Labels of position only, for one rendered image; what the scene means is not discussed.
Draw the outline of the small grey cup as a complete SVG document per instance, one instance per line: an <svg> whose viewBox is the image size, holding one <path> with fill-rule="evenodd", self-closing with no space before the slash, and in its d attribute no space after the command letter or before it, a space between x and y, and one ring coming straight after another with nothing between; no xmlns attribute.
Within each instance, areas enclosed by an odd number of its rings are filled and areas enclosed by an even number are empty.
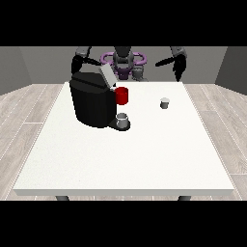
<svg viewBox="0 0 247 247"><path fill-rule="evenodd" d="M128 116L126 113L119 113L116 116L117 119L117 127L119 128L125 128L128 125Z"/></svg>

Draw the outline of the red pod holder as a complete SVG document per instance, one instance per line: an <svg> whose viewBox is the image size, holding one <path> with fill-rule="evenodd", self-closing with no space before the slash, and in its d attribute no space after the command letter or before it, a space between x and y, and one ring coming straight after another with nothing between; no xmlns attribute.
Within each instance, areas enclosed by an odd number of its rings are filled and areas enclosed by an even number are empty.
<svg viewBox="0 0 247 247"><path fill-rule="evenodd" d="M128 103L128 88L118 87L115 90L116 94L116 103L119 105L125 105Z"/></svg>

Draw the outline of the pale grey machine lid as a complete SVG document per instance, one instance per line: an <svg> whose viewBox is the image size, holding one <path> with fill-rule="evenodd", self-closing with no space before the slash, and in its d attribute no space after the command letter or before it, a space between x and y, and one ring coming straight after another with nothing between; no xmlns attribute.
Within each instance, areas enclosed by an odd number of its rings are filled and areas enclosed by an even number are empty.
<svg viewBox="0 0 247 247"><path fill-rule="evenodd" d="M112 88L118 81L109 64L105 64L102 67L100 67L99 71L109 88Z"/></svg>

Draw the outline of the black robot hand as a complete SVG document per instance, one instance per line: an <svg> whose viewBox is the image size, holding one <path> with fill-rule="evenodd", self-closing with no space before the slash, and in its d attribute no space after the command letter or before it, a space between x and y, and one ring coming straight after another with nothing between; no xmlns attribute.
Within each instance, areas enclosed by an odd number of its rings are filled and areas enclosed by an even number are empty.
<svg viewBox="0 0 247 247"><path fill-rule="evenodd" d="M157 67L162 67L168 64L174 64L173 72L177 81L180 81L182 74L186 69L186 57L184 54L179 54L175 57L170 57L157 62L155 65Z"/></svg>
<svg viewBox="0 0 247 247"><path fill-rule="evenodd" d="M88 57L82 57L79 55L75 55L72 58L72 62L71 62L71 73L75 74L77 73L79 70L81 70L82 65L83 64L90 64L90 65L94 65L94 66L100 66L101 62L95 60L95 59L91 59Z"/></svg>

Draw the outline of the black coffee machine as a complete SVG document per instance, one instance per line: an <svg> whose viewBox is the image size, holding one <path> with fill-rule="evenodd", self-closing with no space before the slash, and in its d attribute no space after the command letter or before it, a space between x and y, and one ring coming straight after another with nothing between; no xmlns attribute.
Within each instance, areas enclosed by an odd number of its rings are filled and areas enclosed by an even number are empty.
<svg viewBox="0 0 247 247"><path fill-rule="evenodd" d="M115 90L107 87L100 73L75 73L69 87L76 118L90 127L112 127L119 131L130 129L130 121L125 128L117 127L117 106Z"/></svg>

